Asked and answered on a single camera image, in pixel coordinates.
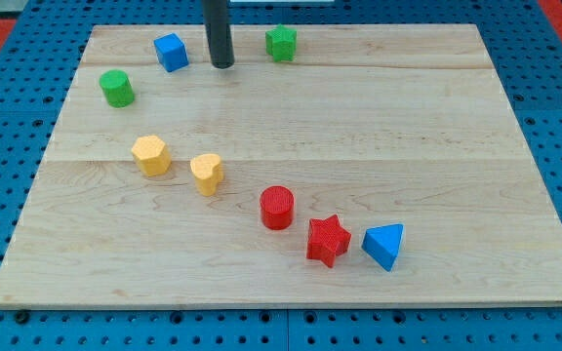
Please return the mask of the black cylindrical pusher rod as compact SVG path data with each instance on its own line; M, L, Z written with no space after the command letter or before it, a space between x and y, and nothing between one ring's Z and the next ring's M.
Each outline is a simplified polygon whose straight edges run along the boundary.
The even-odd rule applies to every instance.
M227 69L234 64L227 1L202 0L201 4L211 63Z

